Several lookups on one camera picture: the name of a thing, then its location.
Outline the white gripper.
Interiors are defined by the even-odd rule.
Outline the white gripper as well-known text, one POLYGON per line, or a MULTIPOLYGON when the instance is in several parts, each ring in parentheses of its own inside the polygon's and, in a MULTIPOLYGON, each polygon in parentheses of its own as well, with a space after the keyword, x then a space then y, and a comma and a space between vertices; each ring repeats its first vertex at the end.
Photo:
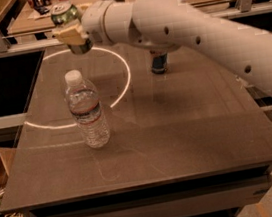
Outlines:
POLYGON ((95 45, 112 45, 113 42, 107 35, 104 21, 107 9, 111 4, 113 4, 112 0, 100 0, 93 4, 79 4, 78 8, 85 11, 81 18, 82 24, 73 24, 72 26, 53 29, 54 37, 57 38, 59 42, 61 41, 66 45, 73 46, 84 45, 88 38, 90 38, 95 45))

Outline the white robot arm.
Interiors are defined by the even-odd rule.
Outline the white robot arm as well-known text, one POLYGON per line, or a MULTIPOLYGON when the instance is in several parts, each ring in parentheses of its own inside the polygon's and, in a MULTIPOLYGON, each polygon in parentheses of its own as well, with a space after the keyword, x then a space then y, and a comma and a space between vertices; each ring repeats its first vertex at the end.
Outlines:
POLYGON ((205 54, 272 97, 272 33, 200 12, 183 0, 100 0, 51 8, 54 36, 75 53, 126 43, 155 51, 183 46, 205 54))

